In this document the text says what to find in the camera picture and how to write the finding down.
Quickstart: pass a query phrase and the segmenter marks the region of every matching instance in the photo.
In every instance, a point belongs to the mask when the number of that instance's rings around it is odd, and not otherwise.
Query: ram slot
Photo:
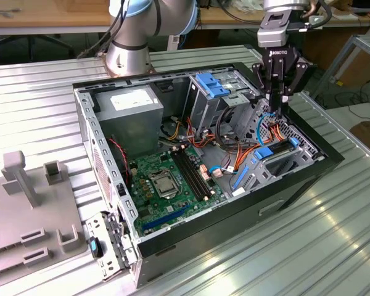
[[[171,157],[177,165],[181,174],[184,176],[185,181],[192,189],[192,192],[196,196],[196,199],[201,202],[205,200],[205,198],[209,198],[211,196],[211,193],[208,190],[208,187],[189,161],[186,153],[175,152],[171,154]]]

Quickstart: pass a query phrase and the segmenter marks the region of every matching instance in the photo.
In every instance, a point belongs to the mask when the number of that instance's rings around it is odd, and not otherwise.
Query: wooden table
[[[1,0],[0,9],[19,7],[14,18],[0,15],[0,35],[94,33],[107,31],[109,12],[67,12],[60,0]]]
[[[107,12],[66,12],[60,5],[60,0],[2,0],[0,9],[19,7],[21,12],[14,18],[0,15],[0,35],[50,34],[50,33],[92,33],[106,31],[110,25],[110,15]],[[198,29],[235,29],[258,28],[263,19],[262,11],[243,14],[234,8],[229,11],[256,24],[242,23],[226,15],[220,8],[201,9],[202,25]],[[367,17],[360,20],[332,19],[326,27],[368,27]]]

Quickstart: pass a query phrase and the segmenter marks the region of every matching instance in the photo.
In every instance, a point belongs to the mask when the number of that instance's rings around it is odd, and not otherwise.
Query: blue tab
[[[234,183],[232,189],[237,188],[237,186],[240,184],[241,180],[243,180],[245,174],[248,172],[249,167],[246,165],[245,168],[242,170],[240,176],[238,177],[237,181]]]
[[[270,150],[269,147],[262,147],[262,148],[259,148],[258,150],[256,150],[255,152],[255,156],[261,160],[261,159],[264,159],[266,157],[269,157],[270,155],[273,155],[273,151]]]
[[[295,147],[297,147],[300,143],[299,143],[299,141],[298,141],[298,139],[296,139],[296,138],[291,138],[290,140],[289,140],[291,143],[292,143],[292,145],[293,146],[295,146]]]
[[[211,97],[224,97],[230,95],[230,91],[224,89],[219,80],[215,79],[211,73],[196,74],[196,78]]]
[[[96,241],[92,240],[91,242],[91,249],[92,251],[96,251],[97,247],[96,247]]]

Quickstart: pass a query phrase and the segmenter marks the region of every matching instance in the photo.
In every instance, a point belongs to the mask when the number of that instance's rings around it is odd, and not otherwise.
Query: blue latch
[[[264,159],[266,157],[269,157],[270,155],[273,155],[273,151],[270,150],[269,147],[262,147],[262,148],[259,148],[258,150],[256,150],[255,152],[255,156],[261,160],[261,159]]]
[[[230,95],[230,91],[224,89],[219,80],[214,78],[211,73],[196,74],[196,78],[211,97],[224,97]]]
[[[300,143],[299,143],[299,141],[298,141],[298,139],[296,139],[296,138],[291,138],[290,140],[289,140],[291,143],[292,143],[292,145],[293,146],[295,146],[295,147],[297,147]]]
[[[92,240],[91,242],[91,249],[92,251],[95,251],[97,249],[96,242],[94,240]]]

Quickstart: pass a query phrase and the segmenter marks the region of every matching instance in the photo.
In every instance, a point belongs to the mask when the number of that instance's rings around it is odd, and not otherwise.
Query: expansion slot
[[[146,229],[150,229],[150,228],[154,228],[156,226],[159,226],[159,225],[162,225],[166,222],[169,222],[170,220],[172,219],[175,219],[175,218],[178,218],[180,216],[183,215],[183,213],[189,208],[189,205],[183,207],[182,209],[174,212],[174,213],[171,213],[171,214],[168,214],[166,216],[163,216],[155,221],[152,221],[152,222],[148,222],[147,224],[144,224],[142,226],[142,230],[146,230]]]
[[[192,189],[196,199],[199,202],[208,200],[211,197],[211,192],[208,190],[204,180],[193,167],[186,153],[184,151],[173,152],[171,157],[181,174],[184,176],[185,181]]]

